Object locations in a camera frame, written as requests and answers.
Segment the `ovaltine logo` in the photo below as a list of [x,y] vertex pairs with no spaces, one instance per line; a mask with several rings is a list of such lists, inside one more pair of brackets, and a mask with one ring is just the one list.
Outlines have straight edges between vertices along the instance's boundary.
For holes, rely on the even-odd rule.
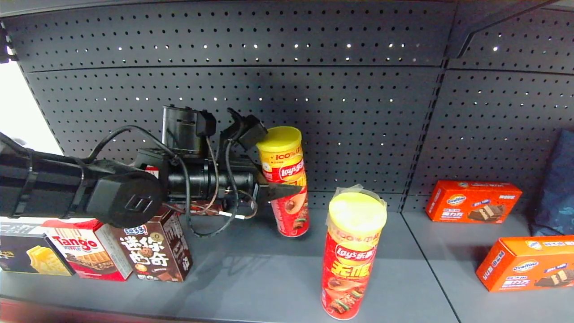
[[464,200],[466,200],[466,196],[462,194],[455,194],[447,200],[447,203],[449,205],[459,205],[464,202]]
[[288,176],[292,176],[292,175],[300,172],[304,166],[305,166],[305,164],[303,162],[303,159],[301,159],[301,161],[295,165],[290,165],[287,167],[280,168],[279,169],[279,176],[281,177],[281,179],[284,179]]
[[526,271],[529,271],[532,268],[536,267],[537,265],[538,265],[538,262],[536,260],[530,259],[530,260],[527,260],[525,262],[519,263],[517,266],[512,268],[512,270],[515,272],[526,272]]
[[84,240],[82,238],[78,239],[65,239],[59,236],[52,236],[53,239],[58,241],[61,245],[69,245],[69,246],[79,246],[85,251],[90,251],[92,248],[97,248],[98,244],[92,240]]

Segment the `lay's chip canister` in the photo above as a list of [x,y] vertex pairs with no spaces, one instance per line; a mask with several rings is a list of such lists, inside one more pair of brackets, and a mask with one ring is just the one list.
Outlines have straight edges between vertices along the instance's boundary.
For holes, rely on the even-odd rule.
[[331,317],[357,315],[386,221],[386,202],[360,185],[337,189],[330,201],[321,303]]
[[301,132],[289,126],[271,128],[257,148],[269,182],[302,187],[295,195],[271,201],[277,229],[286,237],[305,234],[309,230],[309,209]]

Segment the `tango wafer box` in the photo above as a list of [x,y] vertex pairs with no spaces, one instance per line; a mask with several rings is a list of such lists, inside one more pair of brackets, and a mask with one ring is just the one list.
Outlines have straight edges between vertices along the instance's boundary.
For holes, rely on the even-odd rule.
[[129,229],[111,228],[137,278],[184,281],[192,260],[178,215],[162,206],[146,224]]
[[574,236],[500,238],[476,275],[492,292],[574,286]]
[[74,274],[46,236],[44,221],[44,218],[0,218],[2,270],[58,276]]
[[124,281],[131,266],[111,233],[96,219],[47,220],[48,237],[81,278]]
[[502,223],[522,195],[510,183],[440,180],[426,206],[433,221]]

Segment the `yellow lid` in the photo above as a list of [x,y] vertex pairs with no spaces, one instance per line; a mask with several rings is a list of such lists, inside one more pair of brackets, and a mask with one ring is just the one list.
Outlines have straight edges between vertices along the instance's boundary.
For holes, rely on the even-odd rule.
[[268,130],[267,136],[257,143],[257,148],[266,152],[283,152],[301,144],[299,129],[289,126],[280,126]]
[[382,230],[387,223],[387,208],[367,194],[346,192],[330,201],[329,216],[339,229],[361,236]]

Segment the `shelf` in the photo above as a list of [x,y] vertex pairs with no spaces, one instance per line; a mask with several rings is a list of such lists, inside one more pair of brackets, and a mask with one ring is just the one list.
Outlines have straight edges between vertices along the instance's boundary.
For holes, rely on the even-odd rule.
[[[327,211],[310,212],[311,230],[300,239],[279,236],[270,210],[211,239],[188,235],[194,264],[183,284],[3,272],[0,296],[181,320],[335,322],[320,303]],[[394,322],[456,322],[398,213],[389,214],[367,295],[352,322],[379,316]]]
[[404,213],[409,228],[461,322],[565,322],[574,289],[489,293],[475,270],[499,237],[530,236],[523,216],[500,225],[432,222]]

